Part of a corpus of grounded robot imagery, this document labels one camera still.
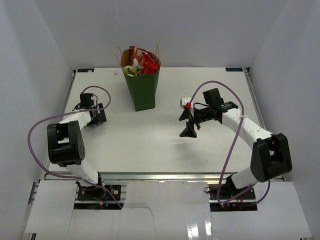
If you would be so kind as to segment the light blue snack packet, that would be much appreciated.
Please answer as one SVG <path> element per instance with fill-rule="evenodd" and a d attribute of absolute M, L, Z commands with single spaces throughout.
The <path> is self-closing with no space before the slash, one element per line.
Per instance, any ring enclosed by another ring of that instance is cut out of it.
<path fill-rule="evenodd" d="M 96 128 L 98 128 L 101 124 L 92 124 L 92 125 L 87 125 L 84 127 L 85 132 L 90 132 Z"/>

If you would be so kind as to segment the green snack packet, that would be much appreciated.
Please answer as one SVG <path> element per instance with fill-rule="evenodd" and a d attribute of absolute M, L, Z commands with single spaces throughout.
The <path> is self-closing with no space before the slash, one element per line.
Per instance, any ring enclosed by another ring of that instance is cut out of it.
<path fill-rule="evenodd" d="M 138 60 L 137 60 L 136 58 L 133 59 L 133 63 L 132 63 L 132 65 L 130 65 L 130 66 L 132 66 L 132 67 L 134 67 L 134 68 L 137 68 L 137 74 L 136 74 L 136 76 L 141 75 L 142 71 L 144 70 L 144 67 L 139 64 L 139 62 L 138 62 Z"/>
<path fill-rule="evenodd" d="M 122 71 L 125 75 L 127 75 L 129 77 L 135 77 L 137 75 L 137 68 L 132 67 L 130 65 L 124 66 L 122 68 Z"/>

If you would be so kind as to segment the large red candy bag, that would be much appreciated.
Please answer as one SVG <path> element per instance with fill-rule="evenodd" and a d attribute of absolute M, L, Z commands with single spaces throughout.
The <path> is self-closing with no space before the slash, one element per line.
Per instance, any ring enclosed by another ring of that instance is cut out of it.
<path fill-rule="evenodd" d="M 156 73 L 160 66 L 156 63 L 155 60 L 144 50 L 138 49 L 136 46 L 130 46 L 130 57 L 129 65 L 133 64 L 133 60 L 137 59 L 138 63 L 144 67 L 144 70 L 141 72 L 141 75 L 153 74 Z"/>

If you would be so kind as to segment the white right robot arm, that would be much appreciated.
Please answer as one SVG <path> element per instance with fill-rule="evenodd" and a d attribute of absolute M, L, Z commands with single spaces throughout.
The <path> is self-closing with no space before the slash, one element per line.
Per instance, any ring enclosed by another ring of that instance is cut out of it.
<path fill-rule="evenodd" d="M 200 109 L 195 107 L 191 98 L 181 98 L 183 112 L 179 120 L 185 120 L 186 127 L 179 136 L 196 138 L 201 123 L 214 120 L 233 130 L 252 150 L 249 167 L 228 176 L 216 192 L 218 197 L 228 196 L 236 200 L 249 186 L 292 171 L 289 143 L 284 134 L 273 134 L 255 124 L 235 103 L 225 102 L 217 88 L 203 92 L 203 97 L 205 104 Z"/>

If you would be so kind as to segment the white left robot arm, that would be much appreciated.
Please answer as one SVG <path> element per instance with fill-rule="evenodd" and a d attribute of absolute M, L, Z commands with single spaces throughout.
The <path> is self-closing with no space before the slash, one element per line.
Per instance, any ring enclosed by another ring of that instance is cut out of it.
<path fill-rule="evenodd" d="M 93 130 L 107 121 L 103 104 L 93 93 L 81 93 L 80 103 L 66 119 L 47 126 L 48 157 L 52 164 L 70 171 L 82 181 L 92 183 L 88 193 L 99 200 L 106 187 L 100 174 L 85 159 L 86 149 L 82 130 Z"/>

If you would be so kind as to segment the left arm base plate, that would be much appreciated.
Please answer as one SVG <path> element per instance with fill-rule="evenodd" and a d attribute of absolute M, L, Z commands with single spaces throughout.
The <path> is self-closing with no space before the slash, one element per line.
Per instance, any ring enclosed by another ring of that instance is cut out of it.
<path fill-rule="evenodd" d="M 112 193 L 114 198 L 119 201 L 121 199 L 121 185 L 105 185 L 106 189 Z M 110 196 L 107 191 L 93 186 L 79 186 L 76 194 L 76 200 L 78 201 L 113 201 L 114 199 Z"/>

